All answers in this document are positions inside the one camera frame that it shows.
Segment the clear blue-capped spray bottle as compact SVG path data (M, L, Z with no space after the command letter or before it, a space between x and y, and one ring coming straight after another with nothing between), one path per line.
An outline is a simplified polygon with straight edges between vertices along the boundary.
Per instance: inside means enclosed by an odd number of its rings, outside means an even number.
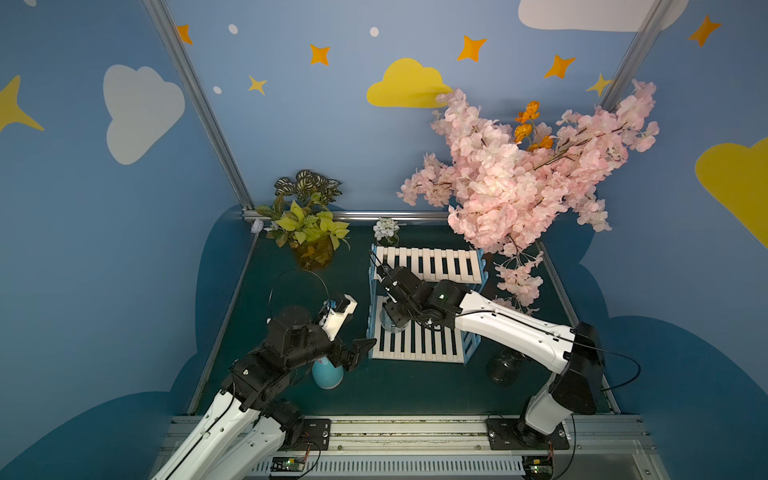
M381 322L382 328L390 333L403 332L409 320L401 312L400 307L391 299L381 297L380 300L377 319Z

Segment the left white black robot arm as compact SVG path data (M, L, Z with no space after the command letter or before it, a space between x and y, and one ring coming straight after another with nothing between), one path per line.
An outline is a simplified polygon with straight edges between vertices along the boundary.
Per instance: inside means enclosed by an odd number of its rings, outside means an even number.
M351 371L376 344L337 337L357 302L330 300L316 317L291 306L271 318L265 339L229 370L208 410L155 479L243 479L281 447L301 441L303 414L278 397L295 370L323 358Z

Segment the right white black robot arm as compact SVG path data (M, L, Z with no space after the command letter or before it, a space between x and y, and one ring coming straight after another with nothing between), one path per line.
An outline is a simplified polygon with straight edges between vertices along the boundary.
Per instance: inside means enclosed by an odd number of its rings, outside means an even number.
M515 363L549 372L526 403L517 429L553 433L569 416L593 415L602 393L604 351L597 330L536 319L481 292L479 253L375 246L370 251L368 335L377 359L466 363L481 340L503 346Z

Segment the blue white slatted shelf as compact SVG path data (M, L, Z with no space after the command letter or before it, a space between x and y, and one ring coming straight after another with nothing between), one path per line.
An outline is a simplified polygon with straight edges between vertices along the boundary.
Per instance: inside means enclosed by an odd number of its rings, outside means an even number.
M459 303L465 294L481 291L488 280L481 250L383 247L374 245L371 254L391 267L407 267L419 279L434 285L427 300L434 326L425 328L409 322L400 333L390 333L377 319L380 298L387 299L375 278L370 262L370 313L367 336L377 340L370 357L378 360L404 360L437 363L467 363L477 350L478 334L455 326Z

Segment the small white flower pot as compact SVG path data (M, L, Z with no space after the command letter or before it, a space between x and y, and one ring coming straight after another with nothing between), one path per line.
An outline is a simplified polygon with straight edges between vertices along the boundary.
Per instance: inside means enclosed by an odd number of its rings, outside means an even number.
M382 217L373 226L374 237L378 245L394 247L399 242L400 226L392 218Z

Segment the left circuit board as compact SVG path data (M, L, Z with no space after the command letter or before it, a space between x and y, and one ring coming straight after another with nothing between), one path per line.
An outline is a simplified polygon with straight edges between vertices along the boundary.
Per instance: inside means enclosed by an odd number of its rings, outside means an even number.
M305 469L305 461L297 457L273 457L270 463L271 474L299 474Z

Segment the circuit board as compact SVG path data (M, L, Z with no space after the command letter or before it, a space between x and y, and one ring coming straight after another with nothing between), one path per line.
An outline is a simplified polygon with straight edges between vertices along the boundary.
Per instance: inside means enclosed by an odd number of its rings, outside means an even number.
M270 463L271 474L299 474L305 469L305 461L297 457L273 457Z
M549 457L525 456L522 467L524 480L551 480L553 477L553 460Z

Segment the green leafy potted plant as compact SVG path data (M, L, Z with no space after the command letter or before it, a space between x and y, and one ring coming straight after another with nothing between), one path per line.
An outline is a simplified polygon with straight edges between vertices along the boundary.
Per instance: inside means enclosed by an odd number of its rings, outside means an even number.
M270 221L266 237L277 246L288 246L300 268L316 271L327 267L341 244L347 241L349 224L339 221L330 205L342 195L341 183L309 169L275 184L272 203L255 211Z

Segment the pink cherry blossom tree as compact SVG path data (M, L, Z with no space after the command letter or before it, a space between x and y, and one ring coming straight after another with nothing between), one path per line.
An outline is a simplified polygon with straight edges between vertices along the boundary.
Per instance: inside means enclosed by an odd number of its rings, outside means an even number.
M659 125L649 120L655 84L635 81L632 92L612 110L563 113L552 129L551 149L527 150L516 144L514 129L481 117L465 94L441 94L442 112L433 130L443 136L451 161L428 154L404 181L399 197L413 205L424 199L448 210L448 224L472 246L505 260L496 268L498 288L514 305L531 306L543 283L535 275L540 254L531 247L562 213L572 211L581 225L596 232L610 228L599 183L623 166L632 151L645 152L656 141Z

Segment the orange artificial flowers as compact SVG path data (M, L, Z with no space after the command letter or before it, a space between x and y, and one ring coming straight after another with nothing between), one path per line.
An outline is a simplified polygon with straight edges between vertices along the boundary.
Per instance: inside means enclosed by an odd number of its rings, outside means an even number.
M539 149L551 149L554 144L554 139L551 135L552 129L545 123L536 122L540 114L540 103L538 101L531 101L516 117L518 125L514 129L515 143L522 144L526 142L529 152Z

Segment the right circuit board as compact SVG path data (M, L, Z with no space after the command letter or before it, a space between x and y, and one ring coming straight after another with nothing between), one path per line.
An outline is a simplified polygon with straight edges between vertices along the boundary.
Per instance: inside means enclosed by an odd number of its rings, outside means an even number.
M551 480L553 477L553 460L549 457L525 456L522 467L524 480Z

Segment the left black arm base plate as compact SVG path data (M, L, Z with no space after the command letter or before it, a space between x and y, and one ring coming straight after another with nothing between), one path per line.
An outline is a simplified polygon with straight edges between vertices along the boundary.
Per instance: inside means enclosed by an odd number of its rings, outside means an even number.
M327 451L329 448L332 422L328 418L303 418L287 430L284 451L306 450Z

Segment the aluminium front rail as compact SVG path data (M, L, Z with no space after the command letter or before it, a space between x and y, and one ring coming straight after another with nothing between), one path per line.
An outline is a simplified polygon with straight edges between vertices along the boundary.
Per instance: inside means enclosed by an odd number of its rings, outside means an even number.
M657 447L638 416L576 416L563 421L565 451L493 451L490 416L335 416L327 451L284 451L260 462L243 479L523 479L522 458L549 457L552 479L666 479ZM201 417L172 420L153 475ZM273 457L305 461L299 474L271 474Z

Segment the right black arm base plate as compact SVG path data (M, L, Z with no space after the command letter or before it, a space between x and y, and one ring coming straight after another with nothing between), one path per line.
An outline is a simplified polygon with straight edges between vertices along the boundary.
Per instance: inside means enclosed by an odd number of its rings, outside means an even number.
M493 451L547 450L565 451L571 448L569 437L560 424L550 435L530 429L518 418L490 416L485 422L490 449Z

